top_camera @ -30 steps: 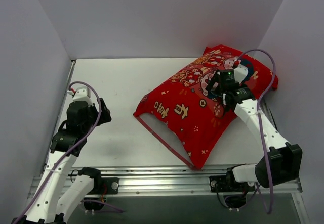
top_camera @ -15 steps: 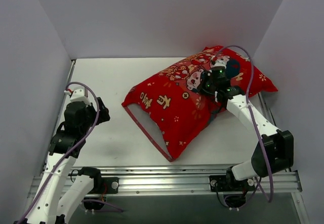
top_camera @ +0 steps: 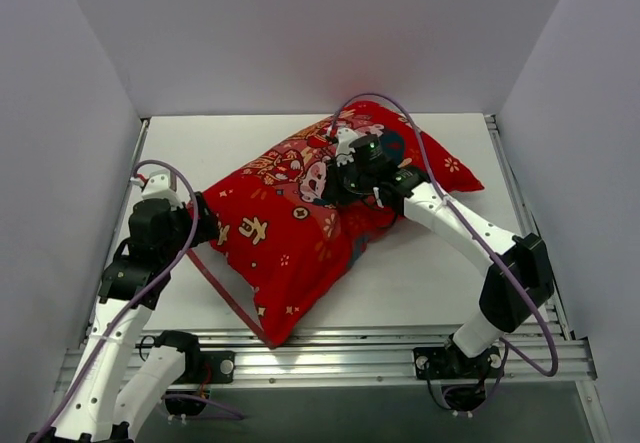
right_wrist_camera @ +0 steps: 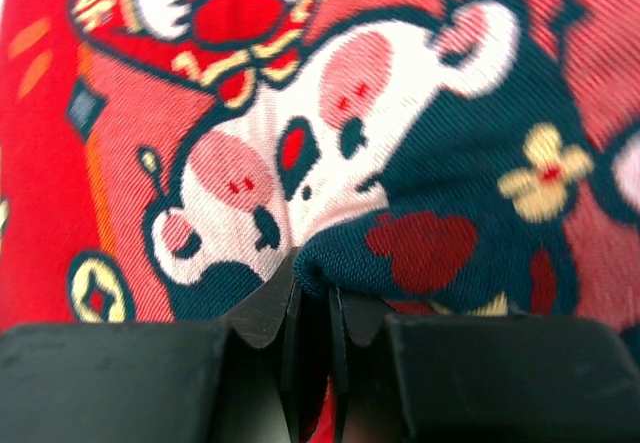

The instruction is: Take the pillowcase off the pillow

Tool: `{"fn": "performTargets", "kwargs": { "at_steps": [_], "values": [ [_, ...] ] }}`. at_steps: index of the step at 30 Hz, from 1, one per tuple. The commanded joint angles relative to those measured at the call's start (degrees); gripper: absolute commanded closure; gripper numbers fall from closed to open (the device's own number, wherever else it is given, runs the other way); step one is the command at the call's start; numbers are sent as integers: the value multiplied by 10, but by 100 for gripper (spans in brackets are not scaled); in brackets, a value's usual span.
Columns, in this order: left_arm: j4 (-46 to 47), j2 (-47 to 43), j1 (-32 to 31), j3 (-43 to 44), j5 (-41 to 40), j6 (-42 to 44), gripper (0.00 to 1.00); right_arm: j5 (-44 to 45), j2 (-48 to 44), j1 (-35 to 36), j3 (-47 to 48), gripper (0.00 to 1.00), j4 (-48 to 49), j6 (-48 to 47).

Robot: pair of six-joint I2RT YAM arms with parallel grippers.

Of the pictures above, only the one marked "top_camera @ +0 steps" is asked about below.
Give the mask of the red printed pillowcase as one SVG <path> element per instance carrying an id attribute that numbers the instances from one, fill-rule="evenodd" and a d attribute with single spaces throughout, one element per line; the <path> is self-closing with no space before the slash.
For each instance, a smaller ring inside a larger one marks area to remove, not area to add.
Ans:
<path id="1" fill-rule="evenodd" d="M 401 167 L 432 169 L 447 192 L 475 192 L 483 184 L 457 157 L 408 120 L 374 101 L 347 106 L 308 126 L 209 187 L 204 193 L 218 219 L 210 243 L 249 291 L 247 305 L 231 281 L 213 274 L 202 252 L 189 257 L 232 311 L 268 347 L 282 345 L 312 306 L 354 265 L 370 241 L 395 221 L 371 200 L 336 207 L 322 197 L 335 152 L 330 126 L 379 137 Z"/>

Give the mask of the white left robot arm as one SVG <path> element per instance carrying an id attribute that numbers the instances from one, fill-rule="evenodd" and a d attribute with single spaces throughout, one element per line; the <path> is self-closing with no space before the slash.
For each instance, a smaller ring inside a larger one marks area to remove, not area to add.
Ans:
<path id="1" fill-rule="evenodd" d="M 186 252 L 217 237 L 217 219 L 199 192 L 146 197 L 129 217 L 128 238 L 104 270 L 94 321 L 80 364 L 59 406 L 30 442 L 132 442 L 176 381 L 204 365 L 198 338 L 165 330 L 130 380 L 135 343 L 156 309 L 171 271 Z"/>

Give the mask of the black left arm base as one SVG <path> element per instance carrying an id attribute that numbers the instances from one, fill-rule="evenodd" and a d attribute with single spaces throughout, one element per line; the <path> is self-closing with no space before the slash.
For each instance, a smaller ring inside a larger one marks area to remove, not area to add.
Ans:
<path id="1" fill-rule="evenodd" d="M 187 360 L 185 372 L 176 384 L 230 384 L 234 380 L 235 357 L 235 352 L 227 350 L 201 352 L 193 361 Z"/>

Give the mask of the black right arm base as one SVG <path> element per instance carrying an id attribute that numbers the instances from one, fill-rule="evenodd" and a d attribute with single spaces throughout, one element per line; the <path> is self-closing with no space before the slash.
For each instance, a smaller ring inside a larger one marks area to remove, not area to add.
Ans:
<path id="1" fill-rule="evenodd" d="M 424 381 L 496 378 L 502 362 L 497 346 L 473 358 L 466 357 L 454 346 L 416 347 L 412 354 L 416 378 Z"/>

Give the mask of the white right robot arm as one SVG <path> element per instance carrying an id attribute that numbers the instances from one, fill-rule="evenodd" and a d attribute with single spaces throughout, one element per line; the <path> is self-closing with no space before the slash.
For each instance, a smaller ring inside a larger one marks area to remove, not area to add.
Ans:
<path id="1" fill-rule="evenodd" d="M 494 225 L 446 193 L 427 171 L 399 166 L 375 134 L 341 128 L 332 140 L 337 147 L 327 165 L 324 199 L 351 205 L 371 198 L 444 239 L 483 277 L 477 312 L 453 333 L 443 353 L 450 372 L 469 374 L 499 338 L 553 296 L 544 241 Z"/>

